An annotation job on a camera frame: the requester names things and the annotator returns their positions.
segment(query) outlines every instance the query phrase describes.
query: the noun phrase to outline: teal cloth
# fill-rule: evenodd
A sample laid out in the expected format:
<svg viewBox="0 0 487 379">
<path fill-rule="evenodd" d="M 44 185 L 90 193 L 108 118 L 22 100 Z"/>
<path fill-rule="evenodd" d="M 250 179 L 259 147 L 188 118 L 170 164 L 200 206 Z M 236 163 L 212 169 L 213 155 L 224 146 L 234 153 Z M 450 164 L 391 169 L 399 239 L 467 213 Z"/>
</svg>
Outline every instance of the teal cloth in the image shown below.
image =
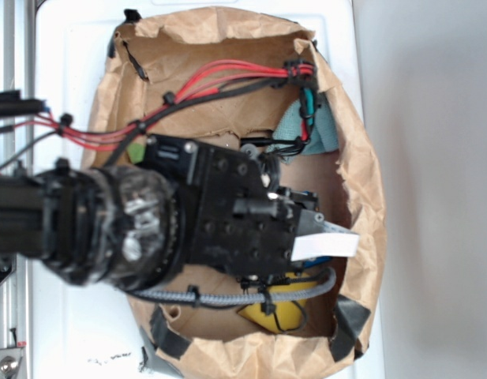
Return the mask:
<svg viewBox="0 0 487 379">
<path fill-rule="evenodd" d="M 273 133 L 276 140 L 294 140 L 301 136 L 301 115 L 299 100 L 294 101 L 283 114 L 278 127 Z M 285 145 L 274 144 L 268 148 L 272 152 L 276 148 L 282 148 Z M 305 146 L 302 154 L 312 155 L 321 154 L 322 152 L 334 152 L 338 150 L 338 134 L 336 132 L 335 119 L 332 117 L 331 108 L 325 96 L 320 96 L 320 108 L 315 113 L 315 127 L 309 144 Z M 290 163 L 293 157 L 286 157 L 285 161 Z"/>
</svg>

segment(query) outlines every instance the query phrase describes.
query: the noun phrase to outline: gray wall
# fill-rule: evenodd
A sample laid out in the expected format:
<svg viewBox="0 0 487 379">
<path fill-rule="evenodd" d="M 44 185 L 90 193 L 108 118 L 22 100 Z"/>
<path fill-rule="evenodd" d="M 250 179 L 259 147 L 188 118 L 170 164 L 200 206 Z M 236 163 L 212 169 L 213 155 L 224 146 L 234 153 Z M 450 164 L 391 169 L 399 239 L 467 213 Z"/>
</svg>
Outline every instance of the gray wall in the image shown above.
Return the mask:
<svg viewBox="0 0 487 379">
<path fill-rule="evenodd" d="M 387 379 L 487 378 L 487 1 L 354 0 Z"/>
</svg>

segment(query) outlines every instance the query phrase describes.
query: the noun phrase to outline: white paper strip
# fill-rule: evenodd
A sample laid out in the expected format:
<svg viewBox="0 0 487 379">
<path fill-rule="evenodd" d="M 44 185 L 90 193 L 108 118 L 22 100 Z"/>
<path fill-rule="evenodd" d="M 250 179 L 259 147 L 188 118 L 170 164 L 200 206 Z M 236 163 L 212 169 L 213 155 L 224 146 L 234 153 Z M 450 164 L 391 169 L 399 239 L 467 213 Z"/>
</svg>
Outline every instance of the white paper strip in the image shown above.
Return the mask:
<svg viewBox="0 0 487 379">
<path fill-rule="evenodd" d="M 303 235 L 294 241 L 292 261 L 318 257 L 354 257 L 359 235 L 344 227 L 324 221 L 324 233 Z"/>
</svg>

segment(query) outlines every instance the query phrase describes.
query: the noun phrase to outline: brown paper bag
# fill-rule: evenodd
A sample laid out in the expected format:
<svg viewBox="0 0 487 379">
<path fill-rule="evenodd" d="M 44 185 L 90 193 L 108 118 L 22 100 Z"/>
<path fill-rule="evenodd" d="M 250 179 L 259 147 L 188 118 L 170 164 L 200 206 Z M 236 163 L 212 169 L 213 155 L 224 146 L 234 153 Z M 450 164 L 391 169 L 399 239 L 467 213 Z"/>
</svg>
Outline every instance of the brown paper bag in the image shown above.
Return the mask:
<svg viewBox="0 0 487 379">
<path fill-rule="evenodd" d="M 177 91 L 207 62 L 235 58 L 281 67 L 287 59 L 306 58 L 317 65 L 339 151 L 297 157 L 283 167 L 282 184 L 317 192 L 327 220 L 361 235 L 356 257 L 330 263 L 338 274 L 335 288 L 308 301 L 309 323 L 292 335 L 267 333 L 233 310 L 156 306 L 130 298 L 156 354 L 195 378 L 322 378 L 350 365 L 369 344 L 384 269 L 385 203 L 373 147 L 341 83 L 316 51 L 314 33 L 291 21 L 223 7 L 141 20 L 137 13 L 127 16 L 114 33 L 92 108 L 92 130 L 121 129 L 155 110 L 165 92 Z M 152 132 L 237 148 L 240 137 L 272 132 L 297 97 L 291 86 L 266 88 L 185 109 Z M 88 153 L 85 164 L 106 158 Z M 186 266 L 167 289 L 184 291 L 188 284 L 202 293 L 241 293 L 234 279 L 196 266 Z"/>
</svg>

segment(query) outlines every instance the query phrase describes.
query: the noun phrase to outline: red wire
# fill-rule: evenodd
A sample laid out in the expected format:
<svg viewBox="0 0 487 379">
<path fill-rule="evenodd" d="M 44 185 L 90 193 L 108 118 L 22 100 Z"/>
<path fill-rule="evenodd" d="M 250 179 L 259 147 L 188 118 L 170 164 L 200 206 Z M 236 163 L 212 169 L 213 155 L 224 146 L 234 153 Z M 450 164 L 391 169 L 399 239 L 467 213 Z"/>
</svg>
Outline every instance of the red wire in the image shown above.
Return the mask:
<svg viewBox="0 0 487 379">
<path fill-rule="evenodd" d="M 117 148 L 116 144 L 105 144 L 98 146 L 94 144 L 84 143 L 83 141 L 79 141 L 78 139 L 68 135 L 66 135 L 66 138 L 68 138 L 73 143 L 78 144 L 82 148 L 88 148 L 89 150 L 95 150 L 97 152 L 113 152 Z"/>
<path fill-rule="evenodd" d="M 313 75 L 314 68 L 310 64 L 299 64 L 291 68 L 293 75 Z M 225 77 L 214 79 L 206 83 L 200 84 L 200 82 L 206 77 L 214 73 L 222 73 L 224 71 L 244 71 L 243 73 L 233 73 Z M 209 96 L 219 93 L 219 88 L 213 88 L 218 84 L 229 84 L 231 81 L 239 79 L 257 79 L 263 77 L 282 77 L 287 78 L 290 75 L 288 69 L 276 69 L 272 67 L 257 65 L 251 62 L 239 61 L 236 59 L 220 59 L 218 61 L 209 62 L 206 65 L 200 67 L 191 78 L 180 88 L 175 96 L 175 103 L 181 103 L 188 99 L 196 99 L 202 96 Z M 135 129 L 139 122 L 146 122 L 152 117 L 155 117 L 160 112 L 167 109 L 169 105 L 162 105 L 159 109 L 147 114 L 137 122 L 128 124 L 123 129 L 115 130 L 113 132 L 106 132 L 101 134 L 86 133 L 81 130 L 67 127 L 63 130 L 64 136 L 75 144 L 80 145 L 83 148 L 96 150 L 99 152 L 109 152 L 117 148 L 117 144 L 122 141 L 123 137 Z M 17 124 L 16 127 L 24 125 L 41 125 L 48 126 L 52 129 L 59 130 L 60 125 L 54 120 L 52 113 L 49 113 L 50 117 L 42 116 L 38 114 L 37 117 L 45 120 L 45 122 L 27 121 Z M 302 140 L 308 139 L 308 131 L 306 125 L 302 124 Z"/>
</svg>

